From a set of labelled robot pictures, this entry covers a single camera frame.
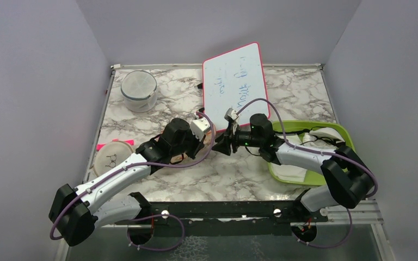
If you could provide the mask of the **floral mesh laundry bag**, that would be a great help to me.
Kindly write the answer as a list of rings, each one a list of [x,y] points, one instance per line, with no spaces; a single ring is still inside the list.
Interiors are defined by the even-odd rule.
[[[156,141],[156,146],[160,153],[158,163],[169,164],[173,157],[182,154],[195,159],[195,156],[204,147],[204,140],[199,141],[193,135],[187,121],[175,118],[165,126]]]

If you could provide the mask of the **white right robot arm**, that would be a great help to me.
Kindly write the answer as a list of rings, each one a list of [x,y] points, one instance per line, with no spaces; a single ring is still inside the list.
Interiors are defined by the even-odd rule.
[[[242,130],[229,120],[212,149],[229,156],[240,146],[257,148],[260,157],[269,163],[297,166],[323,175],[325,185],[309,189],[295,200],[292,214],[299,221],[306,221],[325,207],[341,205],[353,209],[376,190],[373,175],[350,147],[333,151],[292,144],[278,136],[264,114],[251,116],[249,130]]]

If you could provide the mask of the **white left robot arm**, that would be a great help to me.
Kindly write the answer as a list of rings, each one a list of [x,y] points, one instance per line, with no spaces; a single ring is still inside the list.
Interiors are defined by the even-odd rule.
[[[183,169],[199,164],[207,155],[199,159],[196,155],[204,148],[207,135],[214,133],[214,125],[204,113],[191,122],[174,118],[161,134],[139,145],[105,174],[74,188],[62,185],[48,215],[52,222],[50,239],[64,239],[69,246],[76,246],[98,227],[121,220],[145,222],[149,208],[141,194],[119,201],[112,201],[112,197],[162,168]]]

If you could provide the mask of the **white cylindrical mesh bag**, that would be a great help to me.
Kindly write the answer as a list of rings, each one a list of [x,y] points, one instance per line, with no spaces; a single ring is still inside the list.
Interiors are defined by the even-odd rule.
[[[125,107],[133,112],[144,113],[151,110],[157,102],[157,81],[146,71],[128,73],[120,86]]]

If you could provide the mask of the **beige cylindrical mesh laundry bag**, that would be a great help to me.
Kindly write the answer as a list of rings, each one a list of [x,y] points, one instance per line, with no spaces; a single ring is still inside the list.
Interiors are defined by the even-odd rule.
[[[99,177],[115,168],[129,158],[132,153],[134,153],[133,147],[131,149],[127,146],[105,146],[103,149],[96,151],[93,161],[95,176]]]

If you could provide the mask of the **pink framed whiteboard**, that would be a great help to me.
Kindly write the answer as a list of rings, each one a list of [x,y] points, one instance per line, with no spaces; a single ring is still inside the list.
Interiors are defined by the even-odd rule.
[[[256,98],[267,99],[259,44],[252,42],[205,60],[202,89],[204,113],[219,132],[228,126],[224,115],[229,108],[239,111]]]

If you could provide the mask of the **pink sticky note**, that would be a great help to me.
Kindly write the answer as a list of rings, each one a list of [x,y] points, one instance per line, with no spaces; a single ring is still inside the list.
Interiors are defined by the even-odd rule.
[[[120,139],[113,139],[112,141],[105,143],[105,144],[97,144],[96,151],[103,149],[105,146],[127,146],[132,149],[134,146],[134,140],[120,140]]]

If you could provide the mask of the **green plastic tray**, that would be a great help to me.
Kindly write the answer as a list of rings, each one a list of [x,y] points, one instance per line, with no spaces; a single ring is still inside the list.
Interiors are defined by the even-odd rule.
[[[278,137],[281,141],[284,141],[282,127],[285,127],[286,134],[301,134],[304,130],[310,131],[314,127],[321,127],[321,130],[324,130],[324,127],[332,128],[336,130],[345,140],[346,146],[352,148],[354,145],[352,139],[347,132],[347,130],[336,123],[327,123],[327,122],[317,122],[317,121],[283,121],[283,122],[273,122],[273,129],[278,133]],[[292,165],[297,167],[302,167],[307,169],[307,175],[305,183],[290,183],[290,184],[299,184],[299,185],[312,185],[312,186],[321,186],[325,185],[325,179],[322,175],[321,166],[323,161],[329,159],[330,156],[323,154],[324,151],[334,152],[336,149],[329,148],[315,148],[307,147],[303,145],[295,145],[291,143],[291,146],[288,144],[283,145],[279,152],[280,160],[282,163],[280,165],[275,163],[269,163],[268,168],[271,173],[271,165]]]

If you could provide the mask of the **black mounting rail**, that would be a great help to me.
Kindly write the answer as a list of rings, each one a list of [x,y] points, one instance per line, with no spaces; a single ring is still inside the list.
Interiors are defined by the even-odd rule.
[[[134,235],[154,237],[290,236],[293,225],[327,222],[320,212],[299,213],[295,200],[149,202],[139,217],[116,222]]]

